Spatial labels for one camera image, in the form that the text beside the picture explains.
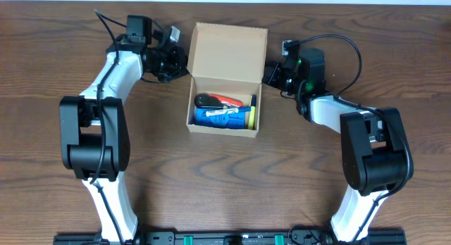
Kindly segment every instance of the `wood grain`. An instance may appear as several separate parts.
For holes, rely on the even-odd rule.
[[[61,163],[58,126],[61,97],[79,94],[105,61],[110,41],[94,8],[120,22],[143,14],[176,25],[187,50],[197,21],[267,27],[268,59],[280,59],[284,39],[353,39],[364,69],[344,96],[397,107],[415,163],[372,227],[402,227],[409,244],[451,241],[450,7],[8,1],[0,2],[0,243],[51,244],[58,233],[100,229],[89,194]],[[331,89],[352,80],[352,47],[310,46],[326,50]],[[347,184],[340,136],[309,124],[270,87],[256,139],[190,134],[189,83],[139,82],[125,106],[126,179],[140,221],[180,231],[325,225]]]

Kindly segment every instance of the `box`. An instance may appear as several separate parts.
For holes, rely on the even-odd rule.
[[[192,75],[186,124],[190,132],[256,137],[259,132],[261,79],[264,74],[267,29],[197,23],[191,38],[187,69]],[[220,94],[250,103],[256,94],[253,130],[220,129],[194,124],[194,98]]]

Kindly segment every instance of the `blue object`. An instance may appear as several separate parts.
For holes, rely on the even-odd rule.
[[[194,117],[194,124],[215,128],[228,129],[245,129],[246,113],[240,112],[227,115],[213,115],[206,116],[207,111],[214,111],[216,108],[197,108],[196,116]]]

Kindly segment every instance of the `box lid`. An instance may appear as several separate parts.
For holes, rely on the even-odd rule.
[[[196,23],[188,70],[193,77],[261,82],[268,30]]]

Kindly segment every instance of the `wooden table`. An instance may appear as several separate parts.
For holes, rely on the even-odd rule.
[[[51,244],[58,233],[100,230],[87,190],[61,162],[58,124],[61,97],[92,82],[111,43],[94,8],[123,23],[127,14],[142,14],[175,25],[187,50],[196,22],[267,27],[267,59],[281,59],[284,39],[353,39],[364,68],[343,96],[397,107],[415,163],[413,179],[384,203],[372,227],[402,227],[409,244],[449,244],[450,7],[12,1],[0,3],[1,244]],[[310,46],[326,51],[332,90],[352,80],[351,46],[336,39]],[[326,225],[347,186],[340,135],[308,123],[270,87],[256,139],[190,134],[189,83],[189,76],[138,82],[125,105],[132,146],[126,180],[140,221],[179,231]]]

